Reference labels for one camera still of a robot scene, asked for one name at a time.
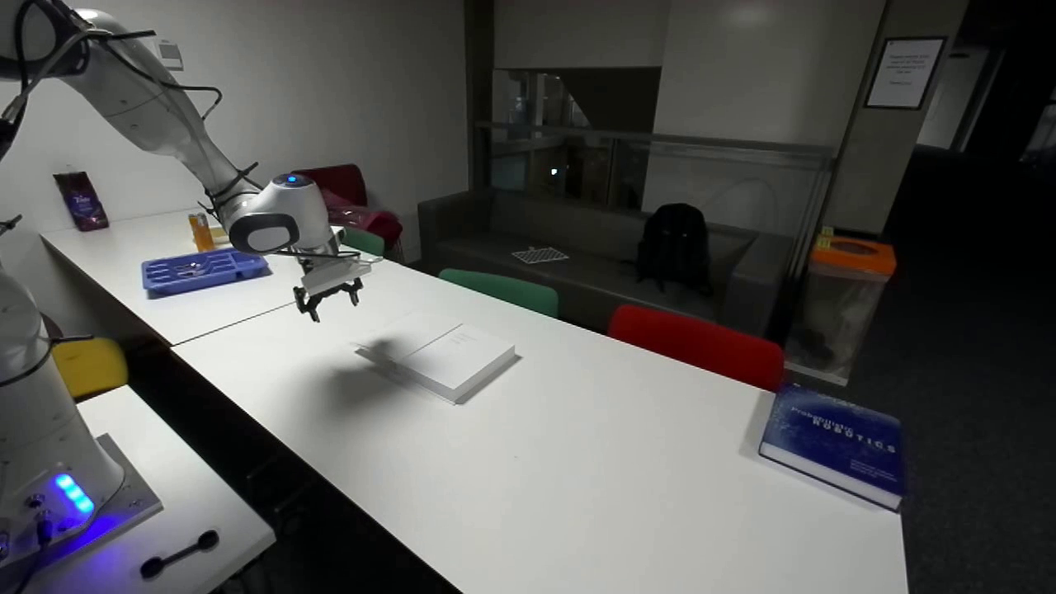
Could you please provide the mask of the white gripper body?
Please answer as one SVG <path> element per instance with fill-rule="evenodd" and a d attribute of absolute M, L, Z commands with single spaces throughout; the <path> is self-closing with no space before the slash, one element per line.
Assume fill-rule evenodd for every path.
<path fill-rule="evenodd" d="M 299 263 L 299 289 L 327 301 L 339 294 L 339 283 L 350 283 L 362 274 L 362 260 L 357 252 L 327 248 L 319 254 L 297 254 Z"/>

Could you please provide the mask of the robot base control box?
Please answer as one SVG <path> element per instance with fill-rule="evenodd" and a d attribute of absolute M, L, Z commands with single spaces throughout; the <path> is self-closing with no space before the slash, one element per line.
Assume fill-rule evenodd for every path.
<path fill-rule="evenodd" d="M 0 581 L 88 551 L 163 507 L 112 436 L 93 436 L 29 289 L 0 274 Z"/>

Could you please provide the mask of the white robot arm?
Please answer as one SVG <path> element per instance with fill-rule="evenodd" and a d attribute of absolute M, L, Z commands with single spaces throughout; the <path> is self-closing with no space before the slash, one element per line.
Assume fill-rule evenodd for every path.
<path fill-rule="evenodd" d="M 331 228 L 322 191 L 297 172 L 255 184 L 250 165 L 239 167 L 212 138 L 196 90 L 146 45 L 146 30 L 67 0 L 0 0 L 0 77 L 15 87 L 0 112 L 0 155 L 15 142 L 32 90 L 58 80 L 135 150 L 183 163 L 239 252 L 295 257 L 299 312 L 317 320 L 337 294 L 360 301 L 367 263 Z"/>

